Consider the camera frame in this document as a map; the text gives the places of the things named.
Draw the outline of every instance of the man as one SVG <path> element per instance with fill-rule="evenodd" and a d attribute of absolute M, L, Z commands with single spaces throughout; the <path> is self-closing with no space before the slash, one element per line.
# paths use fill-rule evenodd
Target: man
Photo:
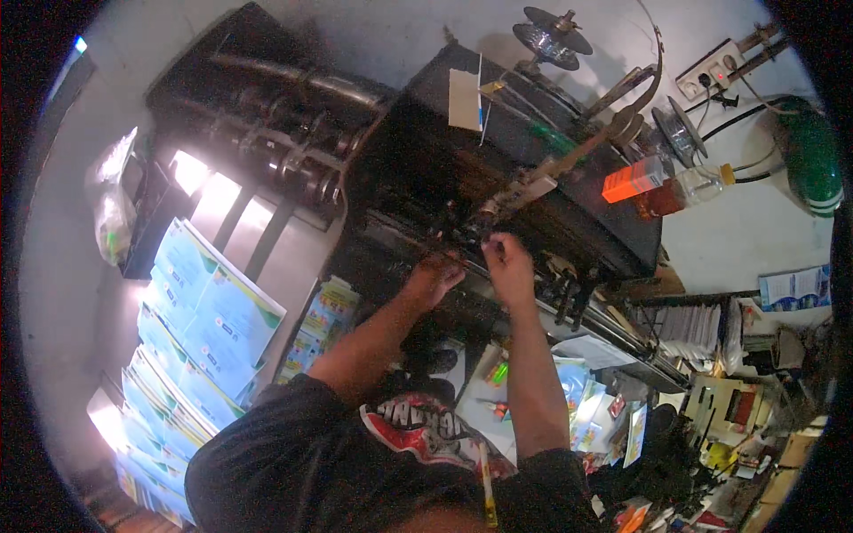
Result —
<path fill-rule="evenodd" d="M 204 531 L 487 531 L 481 443 L 501 530 L 593 530 L 568 410 L 539 322 L 533 262 L 508 234 L 483 244 L 512 328 L 508 403 L 518 470 L 452 408 L 423 392 L 368 402 L 400 343 L 464 277 L 420 263 L 403 290 L 316 360 L 272 385 L 189 463 L 186 493 Z"/>

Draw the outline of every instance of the white wall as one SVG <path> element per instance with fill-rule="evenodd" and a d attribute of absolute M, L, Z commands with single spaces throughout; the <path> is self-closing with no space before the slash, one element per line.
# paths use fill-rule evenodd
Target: white wall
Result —
<path fill-rule="evenodd" d="M 83 196 L 84 169 L 133 125 L 145 129 L 148 115 L 142 95 L 148 86 L 196 35 L 241 4 L 113 2 L 85 34 L 86 54 L 98 72 L 66 116 L 44 167 L 32 202 L 20 281 L 27 367 L 46 422 L 49 450 L 63 472 L 84 470 L 103 457 L 84 406 L 99 372 L 129 358 L 126 346 L 133 340 L 116 333 L 132 329 L 133 302 L 128 298 L 133 287 L 119 280 L 97 253 Z M 461 44 L 506 67 L 530 57 L 512 37 L 512 25 L 524 20 L 526 4 L 261 2 L 286 26 L 315 38 L 337 67 L 398 88 L 444 46 L 444 26 Z M 632 0 L 536 4 L 555 13 L 575 9 L 576 21 L 594 46 L 595 53 L 582 57 L 576 72 L 543 69 L 581 101 L 594 100 L 630 68 L 644 67 L 656 57 L 652 30 Z M 754 22 L 768 19 L 758 2 L 746 0 L 647 0 L 647 6 L 666 47 L 665 80 L 657 102 L 670 94 L 685 106 L 674 77 L 724 38 L 742 38 Z M 762 93 L 811 91 L 790 50 L 761 67 L 751 81 Z M 745 90 L 735 90 L 741 101 L 750 100 Z M 723 116 L 713 107 L 703 130 L 738 112 Z M 694 115 L 697 121 L 700 115 Z M 713 161 L 735 164 L 757 159 L 768 147 L 767 134 L 751 123 L 709 144 Z M 830 227 L 828 221 L 805 216 L 765 180 L 739 185 L 707 206 L 667 217 L 664 244 L 690 292 L 742 290 L 756 288 L 756 276 L 763 272 L 825 263 Z"/>
<path fill-rule="evenodd" d="M 530 3 L 557 14 L 569 8 L 577 12 L 575 20 L 595 52 L 581 56 L 578 71 L 548 65 L 543 71 L 581 101 L 594 101 L 632 67 L 656 60 L 651 25 L 634 0 Z M 462 45 L 505 67 L 531 57 L 512 34 L 512 25 L 525 20 L 527 2 L 262 0 L 260 4 L 285 26 L 314 38 L 336 67 L 397 88 L 405 86 L 444 46 L 445 27 Z M 108 82 L 123 97 L 138 97 L 196 33 L 239 5 L 241 2 L 232 0 L 114 3 L 93 26 L 87 41 Z M 664 40 L 664 80 L 652 103 L 662 108 L 668 108 L 666 96 L 674 96 L 685 108 L 690 106 L 674 81 L 685 68 L 724 39 L 739 40 L 754 30 L 755 23 L 769 21 L 758 1 L 647 0 L 646 5 Z M 749 79 L 765 95 L 813 94 L 792 49 L 760 67 Z M 644 88 L 614 107 L 632 101 Z M 714 104 L 702 131 L 756 103 L 741 83 L 729 91 L 729 97 L 735 95 L 740 95 L 740 107 L 724 113 Z M 693 120 L 698 123 L 702 113 L 701 109 L 693 112 Z M 764 156 L 772 140 L 768 128 L 758 122 L 758 117 L 747 120 L 712 139 L 710 162 L 737 166 Z M 753 170 L 763 171 L 778 160 L 777 154 Z M 756 288 L 757 276 L 763 273 L 825 263 L 831 227 L 831 221 L 808 216 L 788 199 L 786 175 L 781 172 L 763 182 L 733 187 L 709 205 L 665 218 L 663 243 L 690 293 L 740 291 Z"/>

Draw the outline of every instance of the yellow pencil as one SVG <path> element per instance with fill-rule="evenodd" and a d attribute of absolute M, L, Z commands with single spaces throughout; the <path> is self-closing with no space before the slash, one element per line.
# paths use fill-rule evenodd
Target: yellow pencil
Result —
<path fill-rule="evenodd" d="M 483 474 L 483 493 L 485 495 L 485 524 L 495 529 L 497 527 L 497 508 L 495 497 L 491 494 L 491 472 L 489 472 L 489 449 L 486 443 L 479 444 L 480 471 Z"/>

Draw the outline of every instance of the plastic bottle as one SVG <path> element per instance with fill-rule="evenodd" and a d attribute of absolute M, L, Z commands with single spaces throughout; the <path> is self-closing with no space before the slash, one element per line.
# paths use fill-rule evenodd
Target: plastic bottle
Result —
<path fill-rule="evenodd" d="M 726 185 L 734 184 L 731 165 L 701 165 L 688 168 L 634 197 L 640 217 L 651 220 L 679 212 L 716 198 Z"/>

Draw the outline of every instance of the wall socket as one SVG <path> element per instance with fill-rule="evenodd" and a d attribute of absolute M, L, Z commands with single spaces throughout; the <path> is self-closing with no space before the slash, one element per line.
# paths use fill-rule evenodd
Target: wall socket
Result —
<path fill-rule="evenodd" d="M 700 74 L 707 74 L 711 77 L 713 84 L 719 84 L 723 89 L 727 89 L 731 85 L 728 81 L 728 75 L 734 71 L 726 67 L 723 63 L 722 58 L 726 55 L 734 57 L 734 64 L 737 67 L 740 67 L 745 62 L 743 54 L 738 50 L 738 44 L 731 39 L 726 39 L 722 44 L 708 52 L 705 57 L 696 61 L 692 67 L 676 78 L 678 89 L 681 90 L 688 100 L 695 100 L 705 94 L 705 87 L 699 83 Z"/>

